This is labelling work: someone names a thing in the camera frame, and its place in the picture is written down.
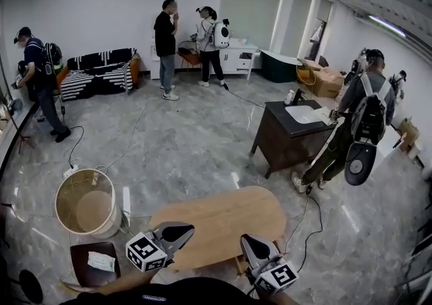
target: black t-shirt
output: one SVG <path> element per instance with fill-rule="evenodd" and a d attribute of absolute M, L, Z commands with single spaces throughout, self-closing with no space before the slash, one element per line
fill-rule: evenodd
<path fill-rule="evenodd" d="M 151 283 L 109 296 L 83 293 L 75 300 L 63 303 L 63 305 L 94 304 L 272 305 L 273 303 L 252 299 L 233 285 L 209 277 L 183 279 L 170 285 Z"/>
<path fill-rule="evenodd" d="M 176 53 L 176 38 L 172 32 L 176 29 L 168 13 L 162 11 L 155 22 L 156 54 L 158 57 Z"/>
<path fill-rule="evenodd" d="M 24 63 L 34 63 L 34 75 L 32 77 L 35 91 L 41 91 L 49 83 L 49 77 L 45 72 L 45 60 L 42 56 L 43 42 L 38 38 L 29 38 L 24 49 Z"/>

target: jeans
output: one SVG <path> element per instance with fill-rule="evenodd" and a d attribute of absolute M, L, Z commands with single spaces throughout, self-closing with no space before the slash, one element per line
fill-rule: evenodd
<path fill-rule="evenodd" d="M 345 119 L 345 122 L 336 130 L 335 136 L 330 141 L 327 149 L 303 175 L 302 184 L 306 185 L 314 182 L 323 172 L 323 179 L 329 181 L 343 171 L 353 141 L 351 121 Z"/>
<path fill-rule="evenodd" d="M 174 54 L 161 57 L 161 69 L 159 71 L 159 77 L 161 79 L 161 85 L 165 89 L 166 95 L 171 92 L 171 79 L 173 78 L 174 69 L 176 66 L 174 60 Z"/>
<path fill-rule="evenodd" d="M 208 82 L 210 78 L 210 61 L 215 70 L 217 79 L 223 80 L 223 72 L 221 67 L 221 59 L 219 58 L 219 50 L 212 52 L 200 52 L 202 63 L 202 81 Z"/>
<path fill-rule="evenodd" d="M 61 123 L 57 110 L 55 109 L 55 103 L 53 98 L 53 91 L 51 86 L 46 86 L 42 90 L 36 92 L 40 109 L 42 109 L 43 115 L 47 118 L 53 129 L 60 134 L 66 132 L 67 128 Z"/>

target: ceiling light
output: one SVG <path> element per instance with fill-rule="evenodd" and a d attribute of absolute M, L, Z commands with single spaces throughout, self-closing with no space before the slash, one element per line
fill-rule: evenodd
<path fill-rule="evenodd" d="M 395 26 L 392 26 L 391 24 L 388 24 L 387 22 L 384 22 L 382 19 L 369 15 L 369 18 L 380 23 L 382 26 L 385 26 L 386 28 L 394 31 L 397 35 L 400 35 L 402 37 L 405 37 L 405 33 L 402 32 L 400 29 L 397 29 Z"/>

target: gray tile floor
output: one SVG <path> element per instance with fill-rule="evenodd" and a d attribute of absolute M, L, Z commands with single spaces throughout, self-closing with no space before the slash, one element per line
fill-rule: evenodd
<path fill-rule="evenodd" d="M 177 102 L 164 101 L 159 84 L 146 80 L 130 96 L 94 96 L 67 103 L 67 124 L 85 129 L 73 163 L 94 168 L 118 158 L 145 107 L 129 151 L 108 169 L 120 206 L 123 188 L 130 189 L 133 232 L 145 231 L 151 215 L 167 204 L 235 191 L 237 175 L 240 187 L 260 185 L 277 196 L 290 218 L 286 239 L 301 220 L 306 199 L 293 190 L 290 170 L 266 180 L 264 156 L 260 151 L 249 155 L 263 110 L 226 92 L 217 82 L 202 88 L 197 80 L 196 73 L 176 76 L 181 98 Z M 232 76 L 227 81 L 231 91 L 260 104 L 283 100 L 296 86 L 271 83 L 256 74 L 249 82 Z M 96 241 L 69 236 L 53 208 L 69 153 L 81 131 L 75 129 L 61 144 L 39 132 L 33 122 L 26 126 L 26 134 L 32 136 L 36 148 L 25 147 L 18 155 L 15 147 L 0 183 L 2 201 L 16 208 L 16 215 L 7 212 L 11 250 L 3 253 L 11 276 L 31 270 L 42 283 L 44 303 L 58 304 L 74 297 L 60 286 L 60 280 L 74 281 L 69 246 Z M 396 153 L 364 185 L 349 186 L 340 175 L 328 190 L 314 195 L 322 208 L 324 232 L 309 240 L 300 280 L 288 294 L 301 304 L 386 304 L 401 262 L 414 246 L 415 231 L 423 224 L 427 184 L 420 169 Z M 318 210 L 310 203 L 288 246 L 288 258 L 295 266 L 302 262 L 306 236 L 318 228 Z M 123 274 L 133 268 L 124 256 L 128 238 L 119 232 L 111 239 Z M 236 275 L 233 262 L 181 273 L 162 270 L 156 281 L 169 283 L 193 275 L 218 277 L 250 289 L 245 278 Z"/>

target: white sneaker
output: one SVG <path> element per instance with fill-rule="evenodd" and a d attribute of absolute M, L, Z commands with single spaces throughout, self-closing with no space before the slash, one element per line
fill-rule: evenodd
<path fill-rule="evenodd" d="M 317 185 L 320 190 L 325 190 L 327 184 L 327 180 L 323 179 L 323 176 L 320 176 L 317 180 Z"/>
<path fill-rule="evenodd" d="M 174 89 L 176 89 L 176 86 L 172 84 L 171 90 L 174 90 Z M 161 92 L 164 92 L 164 91 L 165 91 L 165 88 L 161 86 Z"/>
<path fill-rule="evenodd" d="M 165 100 L 170 100 L 170 101 L 177 101 L 178 99 L 180 99 L 180 97 L 178 97 L 176 94 L 174 94 L 173 92 L 170 92 L 169 94 L 165 94 L 163 93 L 162 97 Z"/>
<path fill-rule="evenodd" d="M 303 177 L 300 177 L 297 172 L 291 173 L 291 181 L 294 185 L 294 188 L 297 190 L 298 193 L 303 194 L 306 192 L 307 188 L 310 186 L 310 184 L 302 184 Z"/>
<path fill-rule="evenodd" d="M 205 87 L 210 86 L 210 84 L 208 82 L 204 82 L 204 81 L 198 81 L 198 85 L 199 86 L 205 86 Z"/>

